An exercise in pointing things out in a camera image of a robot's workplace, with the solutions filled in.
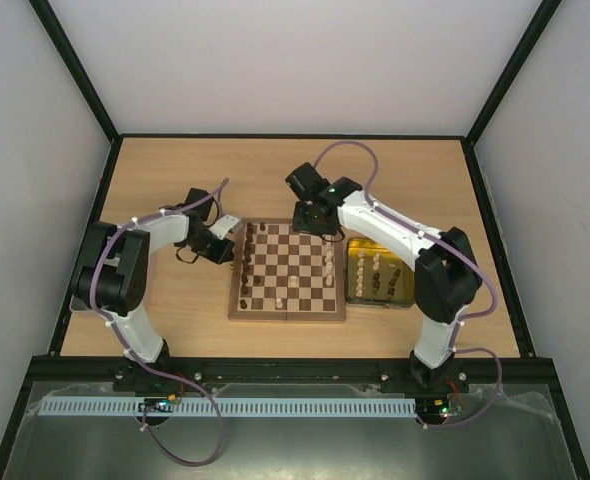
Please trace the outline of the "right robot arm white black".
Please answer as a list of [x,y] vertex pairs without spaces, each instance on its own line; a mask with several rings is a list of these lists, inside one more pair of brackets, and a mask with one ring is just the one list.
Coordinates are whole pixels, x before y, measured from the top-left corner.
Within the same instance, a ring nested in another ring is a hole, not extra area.
[[435,390],[446,379],[455,355],[455,338],[468,306],[481,286],[481,275],[466,234],[439,231],[394,212],[342,177],[331,183],[309,165],[285,179],[297,202],[296,231],[334,236],[353,230],[394,253],[414,274],[414,303],[423,315],[421,332],[410,353],[410,374],[420,390]]

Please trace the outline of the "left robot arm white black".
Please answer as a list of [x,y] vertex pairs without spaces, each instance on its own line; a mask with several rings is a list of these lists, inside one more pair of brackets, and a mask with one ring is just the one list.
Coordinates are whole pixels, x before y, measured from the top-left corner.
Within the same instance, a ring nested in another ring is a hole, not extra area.
[[69,290],[72,298],[100,315],[131,361],[153,365],[167,355],[166,341],[154,329],[145,306],[151,257],[173,246],[194,259],[214,264],[234,258],[229,235],[241,219],[226,215],[219,186],[192,188],[186,200],[123,225],[97,221],[86,230]]

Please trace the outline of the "wooden folding chess board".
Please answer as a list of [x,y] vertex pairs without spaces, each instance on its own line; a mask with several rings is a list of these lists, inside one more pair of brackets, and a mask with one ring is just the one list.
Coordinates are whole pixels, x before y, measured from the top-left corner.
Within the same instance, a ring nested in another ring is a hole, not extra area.
[[[254,226],[252,253],[244,254],[247,225]],[[232,321],[343,322],[346,320],[344,242],[298,233],[289,219],[248,218],[235,234],[228,318]],[[243,270],[245,256],[250,268]],[[241,294],[241,275],[249,277]],[[298,277],[296,286],[289,277]],[[260,285],[253,285],[255,276]],[[283,306],[276,308],[275,299]],[[240,301],[248,303],[240,308]]]

